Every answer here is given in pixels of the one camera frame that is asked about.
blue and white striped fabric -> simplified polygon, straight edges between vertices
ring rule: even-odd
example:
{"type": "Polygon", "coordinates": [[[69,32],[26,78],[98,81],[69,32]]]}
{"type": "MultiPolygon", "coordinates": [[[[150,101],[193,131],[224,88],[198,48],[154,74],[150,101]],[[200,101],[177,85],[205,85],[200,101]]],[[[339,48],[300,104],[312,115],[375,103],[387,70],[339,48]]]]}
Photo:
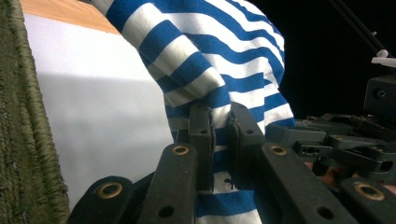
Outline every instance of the blue and white striped fabric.
{"type": "Polygon", "coordinates": [[[215,190],[198,195],[198,223],[260,223],[253,192],[232,189],[224,127],[231,101],[249,108],[265,132],[271,122],[293,125],[278,91],[284,40],[253,5],[242,0],[92,0],[138,49],[164,94],[172,134],[189,126],[189,108],[213,109],[217,142],[215,190]]]}

olive green fabric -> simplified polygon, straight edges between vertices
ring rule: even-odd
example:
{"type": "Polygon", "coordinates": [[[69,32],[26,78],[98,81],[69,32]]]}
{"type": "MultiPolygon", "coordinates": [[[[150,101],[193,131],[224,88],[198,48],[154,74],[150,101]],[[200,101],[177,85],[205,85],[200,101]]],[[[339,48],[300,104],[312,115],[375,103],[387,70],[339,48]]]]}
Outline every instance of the olive green fabric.
{"type": "Polygon", "coordinates": [[[65,223],[66,192],[21,5],[0,0],[0,223],[65,223]]]}

